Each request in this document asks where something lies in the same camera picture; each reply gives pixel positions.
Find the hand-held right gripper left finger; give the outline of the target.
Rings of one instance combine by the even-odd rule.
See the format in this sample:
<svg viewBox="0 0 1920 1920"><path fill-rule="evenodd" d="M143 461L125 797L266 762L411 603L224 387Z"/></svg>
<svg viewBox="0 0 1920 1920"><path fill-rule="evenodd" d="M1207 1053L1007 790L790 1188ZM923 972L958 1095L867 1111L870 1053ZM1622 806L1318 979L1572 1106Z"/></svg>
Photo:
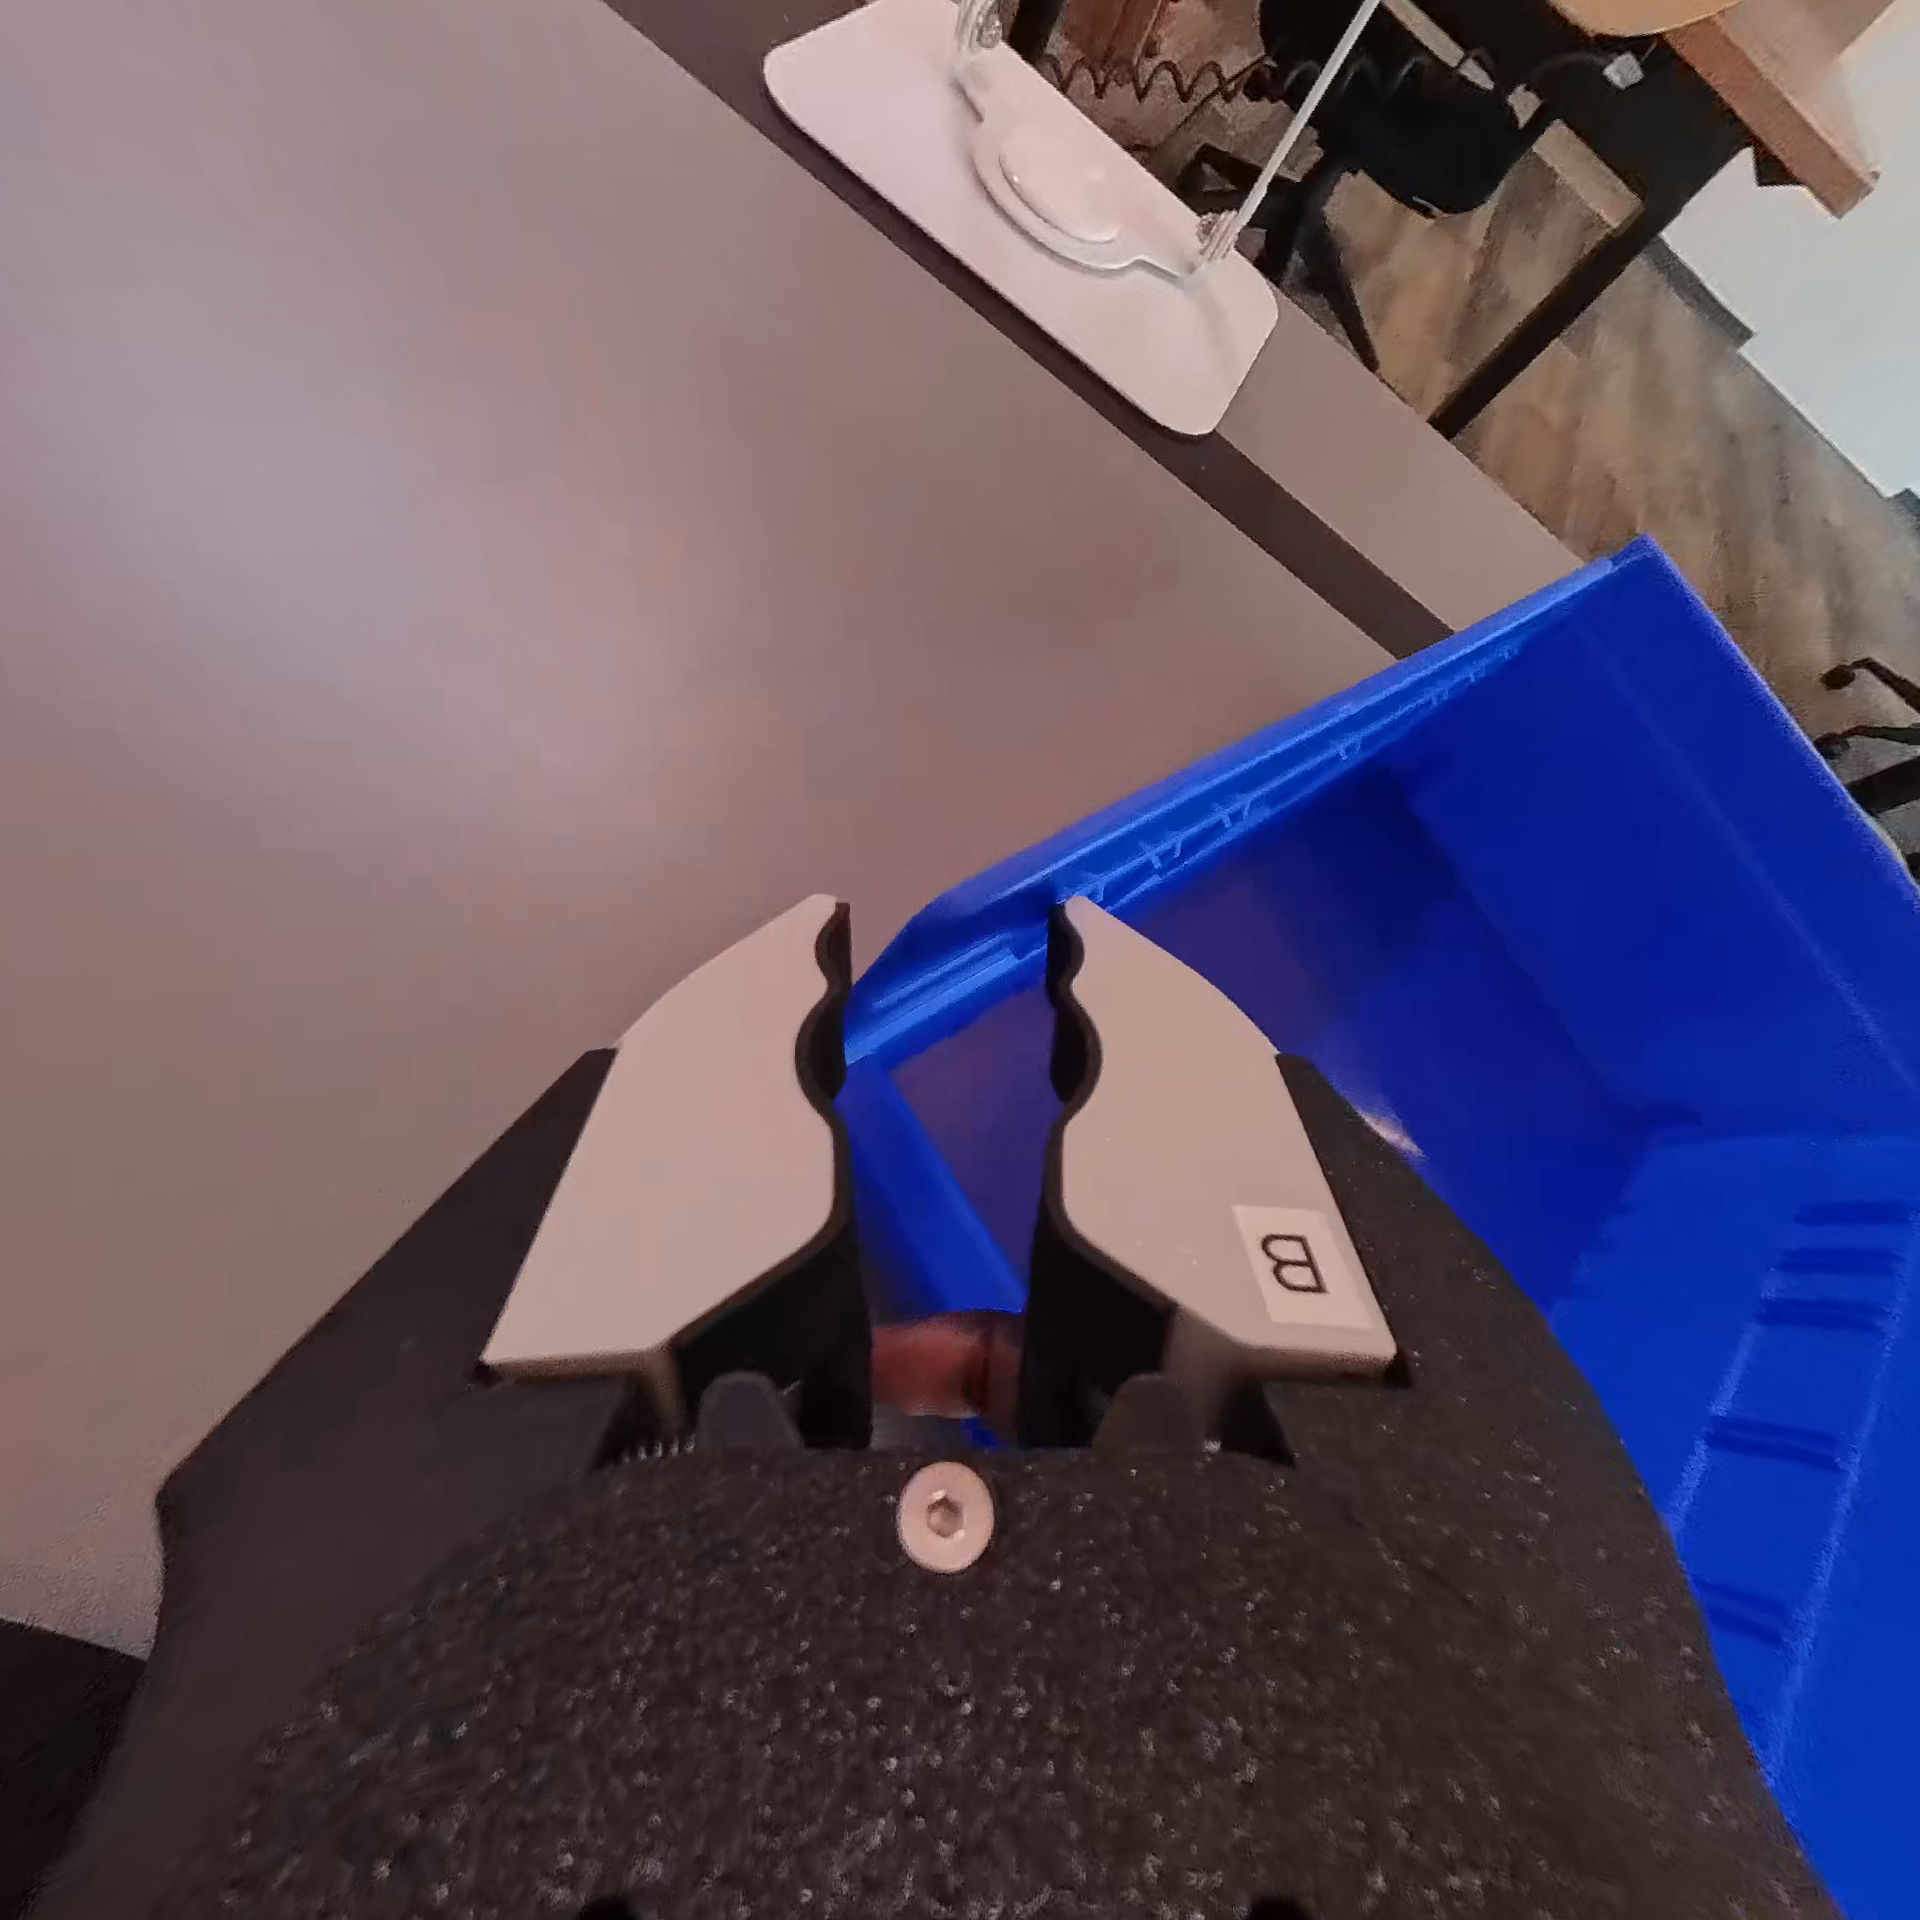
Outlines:
<svg viewBox="0 0 1920 1920"><path fill-rule="evenodd" d="M795 1386L861 1324L846 1084L851 913L805 895L618 1039L483 1364L500 1378Z"/></svg>

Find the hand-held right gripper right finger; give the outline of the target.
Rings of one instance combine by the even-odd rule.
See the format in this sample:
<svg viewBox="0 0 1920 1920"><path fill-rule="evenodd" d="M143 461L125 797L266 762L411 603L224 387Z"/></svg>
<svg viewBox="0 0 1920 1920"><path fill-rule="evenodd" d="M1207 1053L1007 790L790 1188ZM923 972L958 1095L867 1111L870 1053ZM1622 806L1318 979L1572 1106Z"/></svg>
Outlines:
<svg viewBox="0 0 1920 1920"><path fill-rule="evenodd" d="M1031 1349L1070 1378L1382 1378L1398 1361L1280 1053L1086 895L1046 927L1054 1012Z"/></svg>

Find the blue plastic bin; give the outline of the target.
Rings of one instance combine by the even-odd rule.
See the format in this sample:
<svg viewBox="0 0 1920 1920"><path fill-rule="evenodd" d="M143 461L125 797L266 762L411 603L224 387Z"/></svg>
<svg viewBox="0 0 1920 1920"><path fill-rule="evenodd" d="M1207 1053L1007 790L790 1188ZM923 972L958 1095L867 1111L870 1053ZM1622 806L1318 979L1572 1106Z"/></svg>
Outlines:
<svg viewBox="0 0 1920 1920"><path fill-rule="evenodd" d="M1846 1916L1916 1916L1916 882L1650 539L938 895L852 994L861 1238L1020 1307L1054 903L1306 1059L1543 1310Z"/></svg>

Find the black office chair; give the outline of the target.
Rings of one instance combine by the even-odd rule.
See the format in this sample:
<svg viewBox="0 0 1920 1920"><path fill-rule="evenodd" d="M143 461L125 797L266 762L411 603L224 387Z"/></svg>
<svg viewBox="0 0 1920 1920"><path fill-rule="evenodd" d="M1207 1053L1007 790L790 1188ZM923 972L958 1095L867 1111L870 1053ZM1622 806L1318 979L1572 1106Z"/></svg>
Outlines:
<svg viewBox="0 0 1920 1920"><path fill-rule="evenodd" d="M1891 698L1895 698L1902 705L1902 709L1907 709L1909 717L1902 724L1861 723L1851 727L1840 727L1837 732L1814 735L1812 747L1824 762L1842 758L1846 750L1859 741L1907 750L1907 756L1902 758L1892 758L1875 771L1867 771L1864 774L1842 779L1846 796L1859 804L1861 813L1885 839L1891 839L1885 818L1892 812L1914 806L1917 803L1917 683L1904 671L1871 657L1840 661L1826 667L1816 676L1816 683L1826 690L1844 690L1854 685L1861 676L1867 676L1875 683L1884 685L1884 690Z"/></svg>

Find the clear poster stand white base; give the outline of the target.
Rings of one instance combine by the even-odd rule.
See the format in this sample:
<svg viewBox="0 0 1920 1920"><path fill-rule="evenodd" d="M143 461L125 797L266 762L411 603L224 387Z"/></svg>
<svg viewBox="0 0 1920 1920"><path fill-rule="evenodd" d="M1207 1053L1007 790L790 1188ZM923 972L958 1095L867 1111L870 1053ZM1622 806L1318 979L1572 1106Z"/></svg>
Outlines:
<svg viewBox="0 0 1920 1920"><path fill-rule="evenodd" d="M1200 214L1046 85L988 2L877 2L778 46L797 130L1152 422L1212 434L1280 302L1238 254L1376 5L1358 5L1238 205Z"/></svg>

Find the wooden office desk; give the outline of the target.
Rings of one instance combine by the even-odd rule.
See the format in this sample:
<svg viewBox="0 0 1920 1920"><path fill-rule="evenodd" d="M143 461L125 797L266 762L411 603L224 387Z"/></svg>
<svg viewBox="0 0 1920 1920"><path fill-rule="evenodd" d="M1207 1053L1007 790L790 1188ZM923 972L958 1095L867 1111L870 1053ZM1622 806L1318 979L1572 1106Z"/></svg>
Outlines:
<svg viewBox="0 0 1920 1920"><path fill-rule="evenodd" d="M1799 187L1830 218L1879 179L1842 59L1885 5L1422 5L1470 54L1547 106L1621 182L1611 225L1463 374L1430 428L1459 438L1738 156L1765 186Z"/></svg>

